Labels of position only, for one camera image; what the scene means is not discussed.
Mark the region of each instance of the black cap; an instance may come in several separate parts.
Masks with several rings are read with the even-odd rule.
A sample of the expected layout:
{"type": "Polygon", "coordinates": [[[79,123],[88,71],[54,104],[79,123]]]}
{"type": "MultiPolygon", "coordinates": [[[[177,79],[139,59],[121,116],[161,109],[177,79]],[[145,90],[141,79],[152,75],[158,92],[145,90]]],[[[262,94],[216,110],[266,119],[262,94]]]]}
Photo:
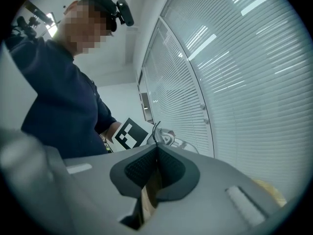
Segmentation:
{"type": "Polygon", "coordinates": [[[107,14],[107,16],[110,16],[111,18],[111,31],[115,32],[117,29],[116,24],[116,5],[112,0],[88,0],[88,2],[91,2],[95,8],[99,11],[103,11],[107,14]]]}

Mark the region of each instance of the cable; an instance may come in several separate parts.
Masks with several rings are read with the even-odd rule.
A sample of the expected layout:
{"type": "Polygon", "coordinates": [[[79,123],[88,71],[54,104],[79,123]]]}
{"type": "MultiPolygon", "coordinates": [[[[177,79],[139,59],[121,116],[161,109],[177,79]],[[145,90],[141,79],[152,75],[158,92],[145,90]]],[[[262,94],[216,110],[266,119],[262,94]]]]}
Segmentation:
{"type": "Polygon", "coordinates": [[[157,144],[157,141],[156,141],[155,134],[156,134],[156,129],[157,129],[157,126],[158,126],[159,123],[161,123],[161,121],[159,121],[157,124],[155,124],[155,125],[153,126],[153,128],[152,128],[152,138],[153,138],[153,140],[156,142],[156,144],[157,144]]]}

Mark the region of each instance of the person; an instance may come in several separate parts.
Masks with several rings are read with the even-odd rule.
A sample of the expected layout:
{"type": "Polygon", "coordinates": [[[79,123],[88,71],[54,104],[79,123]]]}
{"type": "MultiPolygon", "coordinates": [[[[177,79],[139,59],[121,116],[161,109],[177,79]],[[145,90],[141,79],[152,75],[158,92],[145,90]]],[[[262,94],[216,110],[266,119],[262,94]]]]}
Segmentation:
{"type": "Polygon", "coordinates": [[[121,124],[102,102],[94,82],[73,64],[75,56],[116,31],[114,10],[112,0],[74,1],[51,40],[25,38],[10,49],[38,94],[22,130],[56,147],[63,159],[107,153],[100,134],[112,141],[121,124]]]}

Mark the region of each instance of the gray surface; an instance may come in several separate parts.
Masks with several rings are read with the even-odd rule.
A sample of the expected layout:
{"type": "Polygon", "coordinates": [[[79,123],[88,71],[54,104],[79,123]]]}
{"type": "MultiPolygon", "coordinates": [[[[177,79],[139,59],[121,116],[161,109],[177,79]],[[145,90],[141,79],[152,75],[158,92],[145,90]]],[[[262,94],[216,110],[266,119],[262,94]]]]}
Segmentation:
{"type": "Polygon", "coordinates": [[[137,200],[122,196],[118,192],[110,179],[110,170],[117,162],[144,150],[146,147],[148,145],[106,155],[66,159],[64,163],[66,166],[84,163],[92,166],[92,169],[71,176],[101,210],[105,211],[112,219],[121,221],[133,213],[137,200]]]}
{"type": "MultiPolygon", "coordinates": [[[[22,132],[6,131],[0,137],[0,165],[9,187],[30,216],[58,234],[232,235],[247,232],[248,225],[225,192],[231,186],[240,186],[267,215],[279,210],[270,195],[228,164],[167,146],[198,166],[200,181],[182,200],[160,203],[150,220],[139,231],[134,231],[119,221],[132,213],[136,200],[118,193],[110,180],[110,169],[148,145],[63,162],[55,148],[43,147],[22,132]],[[72,175],[65,166],[85,163],[92,169],[72,175]]],[[[279,221],[277,216],[269,220],[272,227],[279,221]]]]}
{"type": "Polygon", "coordinates": [[[20,130],[37,97],[16,67],[4,43],[0,46],[0,128],[20,130]]]}
{"type": "Polygon", "coordinates": [[[228,164],[182,149],[168,147],[191,159],[200,170],[200,181],[184,199],[160,203],[142,232],[149,234],[219,234],[244,232],[248,225],[225,190],[240,186],[268,214],[279,209],[261,187],[228,164]]]}
{"type": "Polygon", "coordinates": [[[284,207],[275,212],[266,222],[258,225],[254,229],[248,230],[240,235],[268,235],[272,234],[285,221],[298,204],[300,198],[293,198],[284,207]]]}

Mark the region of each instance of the white horizontal blinds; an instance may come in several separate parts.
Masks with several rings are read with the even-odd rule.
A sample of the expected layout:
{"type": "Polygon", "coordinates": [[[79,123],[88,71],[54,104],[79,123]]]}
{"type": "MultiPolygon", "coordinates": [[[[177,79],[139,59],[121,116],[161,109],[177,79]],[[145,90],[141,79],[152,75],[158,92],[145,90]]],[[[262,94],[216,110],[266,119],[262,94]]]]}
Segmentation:
{"type": "Polygon", "coordinates": [[[311,39],[286,0],[201,1],[163,15],[199,79],[215,155],[290,199],[312,166],[311,39]]]}
{"type": "Polygon", "coordinates": [[[190,71],[172,36],[163,24],[145,64],[152,111],[161,127],[171,129],[179,139],[208,155],[209,141],[203,110],[190,71]]]}

